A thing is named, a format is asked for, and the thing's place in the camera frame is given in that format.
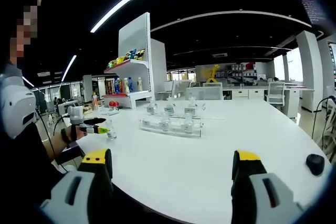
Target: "black ceiling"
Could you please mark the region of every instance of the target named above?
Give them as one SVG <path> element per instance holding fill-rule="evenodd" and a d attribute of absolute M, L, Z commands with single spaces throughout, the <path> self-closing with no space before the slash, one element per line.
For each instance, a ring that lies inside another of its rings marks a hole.
<path fill-rule="evenodd" d="M 77 59 L 65 81 L 80 80 L 84 74 L 103 74 L 107 63 L 118 55 L 118 31 L 145 12 L 151 28 L 194 15 L 229 10 L 269 12 L 310 24 L 300 0 L 132 0 L 117 11 L 94 34 L 94 24 L 120 0 L 42 0 L 38 10 L 38 38 L 25 48 L 23 74 L 35 86 L 43 86 L 38 72 L 64 71 L 73 55 Z M 304 29 L 317 29 L 279 18 L 257 14 L 225 14 L 196 18 L 156 31 L 151 37 L 165 43 L 169 69 L 200 64 L 267 61 L 286 50 L 272 48 Z M 296 47 L 292 42 L 285 48 Z M 226 52 L 226 58 L 212 54 Z M 51 79 L 53 83 L 60 79 Z"/>

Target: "small glass vial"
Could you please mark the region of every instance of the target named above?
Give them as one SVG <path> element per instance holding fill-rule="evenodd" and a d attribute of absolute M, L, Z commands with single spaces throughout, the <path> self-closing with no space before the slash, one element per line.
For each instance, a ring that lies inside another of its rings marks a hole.
<path fill-rule="evenodd" d="M 109 129 L 109 132 L 107 133 L 107 137 L 108 139 L 116 139 L 117 135 L 116 135 L 116 131 L 114 130 L 113 124 L 112 124 L 112 119 L 108 119 L 105 122 L 106 128 Z"/>
<path fill-rule="evenodd" d="M 163 131 L 168 131 L 169 130 L 169 126 L 170 126 L 170 119 L 168 116 L 168 113 L 163 113 L 163 118 L 161 120 L 161 122 L 159 123 L 160 129 L 162 129 Z"/>
<path fill-rule="evenodd" d="M 193 115 L 191 113 L 184 114 L 185 120 L 182 124 L 182 130 L 187 134 L 192 134 L 194 129 Z"/>
<path fill-rule="evenodd" d="M 174 114 L 174 107 L 175 107 L 175 104 L 173 103 L 173 98 L 169 97 L 167 100 L 168 100 L 168 104 L 164 108 L 164 112 L 168 113 L 168 115 L 173 115 Z"/>
<path fill-rule="evenodd" d="M 195 116 L 197 111 L 196 98 L 190 97 L 189 101 L 190 104 L 187 108 L 184 109 L 184 113 L 185 114 L 190 113 L 192 116 Z"/>
<path fill-rule="evenodd" d="M 155 99 L 151 98 L 150 104 L 147 107 L 147 112 L 150 113 L 151 115 L 154 115 L 157 113 L 157 103 L 155 102 Z"/>

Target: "person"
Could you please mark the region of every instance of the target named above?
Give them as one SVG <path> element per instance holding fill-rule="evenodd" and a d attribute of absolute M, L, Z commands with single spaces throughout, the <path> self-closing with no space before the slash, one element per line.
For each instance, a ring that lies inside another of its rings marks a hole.
<path fill-rule="evenodd" d="M 37 18 L 37 1 L 35 0 L 35 4 L 29 6 L 28 9 L 30 10 L 29 14 L 25 12 L 24 16 L 29 16 L 30 20 L 17 21 L 16 32 L 10 38 L 9 55 L 0 62 L 0 99 L 2 102 L 0 107 L 0 140 L 3 150 L 2 158 L 6 160 L 2 174 L 5 178 L 4 188 L 6 188 L 4 201 L 9 206 L 17 204 L 39 206 L 45 199 L 50 198 L 51 189 L 64 176 L 51 162 L 66 148 L 68 142 L 76 141 L 87 135 L 86 132 L 80 130 L 79 126 L 76 126 L 73 130 L 76 131 L 77 137 L 72 139 L 70 126 L 65 128 L 66 137 L 56 133 L 50 138 L 50 141 L 42 141 L 33 119 L 28 118 L 30 123 L 25 123 L 23 120 L 21 123 L 23 125 L 8 123 L 12 119 L 11 116 L 15 116 L 15 114 L 6 113 L 4 109 L 4 104 L 10 95 L 4 91 L 4 88 L 10 79 L 13 80 L 10 77 L 19 77 L 15 79 L 13 85 L 20 90 L 26 89 L 25 92 L 29 94 L 29 89 L 24 86 L 22 72 L 17 68 L 17 63 L 18 58 L 24 56 L 25 46 L 30 44 L 31 33 L 26 33 L 26 31 L 36 31 L 37 29 L 36 25 L 32 25 L 36 24 L 34 19 Z M 8 129 L 13 128 L 20 129 L 18 134 L 11 135 L 8 132 Z M 11 216 L 11 218 L 19 218 L 19 215 Z"/>

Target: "yellow figure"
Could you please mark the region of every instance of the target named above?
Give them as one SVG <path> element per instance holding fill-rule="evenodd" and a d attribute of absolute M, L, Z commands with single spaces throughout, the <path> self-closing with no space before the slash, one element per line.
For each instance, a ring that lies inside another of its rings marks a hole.
<path fill-rule="evenodd" d="M 216 71 L 217 69 L 219 68 L 219 65 L 214 65 L 212 70 L 210 71 L 210 76 L 209 78 L 207 79 L 207 83 L 208 82 L 217 82 L 216 79 L 215 79 L 215 74 L 216 74 Z"/>

